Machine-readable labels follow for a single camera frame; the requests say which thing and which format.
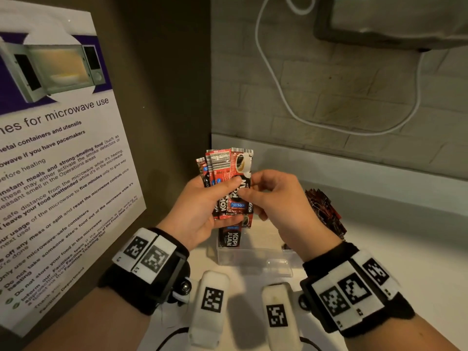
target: power cord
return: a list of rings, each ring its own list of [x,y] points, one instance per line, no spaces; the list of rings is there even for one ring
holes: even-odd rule
[[[303,343],[308,343],[309,345],[312,345],[313,347],[315,347],[317,349],[317,351],[322,351],[321,348],[319,348],[314,342],[310,341],[308,338],[301,336],[299,339]]]
[[[159,345],[159,347],[156,349],[156,351],[161,351],[161,348],[167,343],[167,341],[169,341],[171,339],[171,337],[173,337],[173,336],[175,336],[177,334],[185,334],[185,333],[188,333],[188,332],[189,332],[188,327],[187,328],[177,329],[172,334],[170,334],[168,337],[166,337],[163,342],[161,342],[161,345]]]
[[[304,124],[311,125],[311,126],[314,126],[314,127],[330,129],[330,130],[338,131],[338,132],[345,133],[345,134],[359,135],[359,136],[363,136],[363,137],[371,137],[371,136],[377,136],[377,135],[383,135],[383,134],[391,133],[394,130],[397,130],[397,129],[401,128],[403,125],[408,123],[411,120],[411,118],[413,118],[413,116],[416,114],[416,112],[418,111],[419,106],[421,104],[421,69],[422,69],[422,65],[423,65],[424,52],[421,52],[421,55],[420,55],[419,61],[418,61],[418,66],[416,68],[416,75],[415,75],[416,100],[415,100],[413,109],[406,116],[406,118],[403,119],[403,121],[401,121],[397,125],[389,128],[389,129],[382,130],[382,131],[365,132],[365,131],[353,131],[353,130],[341,129],[341,128],[338,128],[338,127],[335,127],[335,126],[332,126],[332,125],[326,125],[326,124],[320,124],[320,123],[316,123],[316,122],[306,121],[305,119],[302,119],[302,118],[298,117],[293,112],[293,110],[289,106],[286,98],[284,97],[283,90],[281,89],[281,85],[279,84],[279,81],[275,76],[275,73],[274,73],[274,71],[272,69],[272,66],[268,62],[268,59],[266,58],[265,54],[263,53],[262,47],[260,46],[260,42],[258,41],[258,28],[260,26],[260,20],[262,18],[263,11],[265,10],[265,7],[268,4],[268,1],[269,0],[264,0],[263,1],[262,7],[260,8],[260,12],[258,13],[257,22],[255,24],[255,43],[257,45],[258,51],[260,52],[260,56],[262,57],[262,59],[265,62],[268,70],[270,71],[270,74],[272,75],[273,80],[275,81],[276,87],[278,88],[279,94],[281,96],[281,99],[284,102],[284,105],[286,106],[286,109],[288,110],[288,112],[291,114],[291,116],[294,119],[298,120],[299,122],[302,122]],[[309,14],[313,10],[313,8],[315,6],[315,0],[311,0],[311,4],[307,9],[297,8],[292,3],[291,0],[286,0],[286,3],[288,4],[291,11],[293,11],[295,14],[301,15],[301,16]]]

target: white brick wall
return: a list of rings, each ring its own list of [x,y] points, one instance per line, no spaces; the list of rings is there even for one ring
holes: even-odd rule
[[[468,179],[468,47],[426,53],[423,105],[402,129],[349,136],[289,115],[255,46],[262,2],[212,0],[214,133]],[[260,43],[297,115],[372,131],[406,117],[417,53],[332,44],[312,28],[313,17],[294,15],[284,0],[270,0],[260,24]]]

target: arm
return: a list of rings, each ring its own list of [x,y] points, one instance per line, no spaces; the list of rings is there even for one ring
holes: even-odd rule
[[[274,170],[260,171],[252,176],[251,185],[251,189],[239,189],[239,196],[254,204],[262,220],[271,220],[283,241],[303,261],[312,260],[341,243],[319,221],[295,176]],[[390,318],[376,329],[345,341],[350,351],[458,350],[418,315],[411,320]]]
[[[215,203],[241,184],[239,177],[204,188],[200,177],[185,186],[158,228],[190,250],[211,230],[234,225],[242,216],[214,221]],[[95,288],[67,314],[29,344],[25,351],[132,351],[145,335],[150,317],[140,313],[109,288]]]

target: wrist-mounted device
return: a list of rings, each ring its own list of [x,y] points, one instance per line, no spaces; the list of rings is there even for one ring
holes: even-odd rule
[[[302,302],[328,333],[338,330],[344,337],[354,337],[389,318],[415,316],[389,272],[351,243],[342,242],[303,267],[308,278],[301,281]]]
[[[109,287],[146,315],[173,303],[173,293],[187,295],[191,284],[189,250],[158,228],[141,228],[114,256],[98,287]]]

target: person's right hand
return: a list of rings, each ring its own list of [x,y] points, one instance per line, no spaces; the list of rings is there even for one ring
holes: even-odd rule
[[[238,194],[254,204],[254,211],[262,220],[270,219],[281,239],[303,261],[312,260],[341,243],[320,222],[294,175],[276,170],[254,173],[251,188],[240,188]]]

